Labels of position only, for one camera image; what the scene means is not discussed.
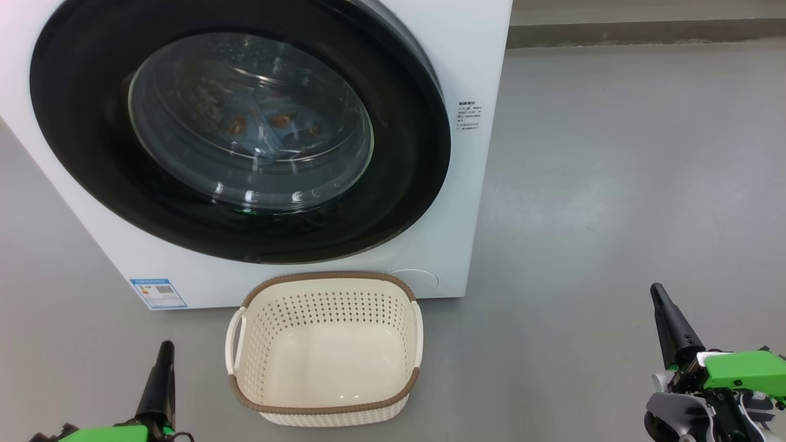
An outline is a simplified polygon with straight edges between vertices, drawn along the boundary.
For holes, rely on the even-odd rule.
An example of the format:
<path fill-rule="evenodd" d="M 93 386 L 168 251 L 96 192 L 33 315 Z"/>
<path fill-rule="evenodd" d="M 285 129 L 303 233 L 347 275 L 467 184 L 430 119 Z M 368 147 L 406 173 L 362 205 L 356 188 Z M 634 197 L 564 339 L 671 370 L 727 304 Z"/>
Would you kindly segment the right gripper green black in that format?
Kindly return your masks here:
<path fill-rule="evenodd" d="M 783 441 L 785 363 L 757 351 L 706 351 L 660 283 L 650 287 L 665 371 L 652 376 L 645 430 L 654 441 Z"/>

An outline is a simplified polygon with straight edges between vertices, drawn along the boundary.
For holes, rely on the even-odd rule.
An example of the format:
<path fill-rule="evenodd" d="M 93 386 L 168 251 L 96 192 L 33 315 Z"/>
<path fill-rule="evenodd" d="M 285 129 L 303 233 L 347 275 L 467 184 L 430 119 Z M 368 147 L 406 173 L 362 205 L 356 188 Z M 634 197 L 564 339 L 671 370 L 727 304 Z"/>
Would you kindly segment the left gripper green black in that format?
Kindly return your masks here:
<path fill-rule="evenodd" d="M 61 433 L 37 433 L 31 441 L 194 441 L 193 435 L 174 430 L 175 374 L 174 344 L 164 341 L 139 405 L 129 420 L 113 426 L 78 428 L 64 423 Z"/>

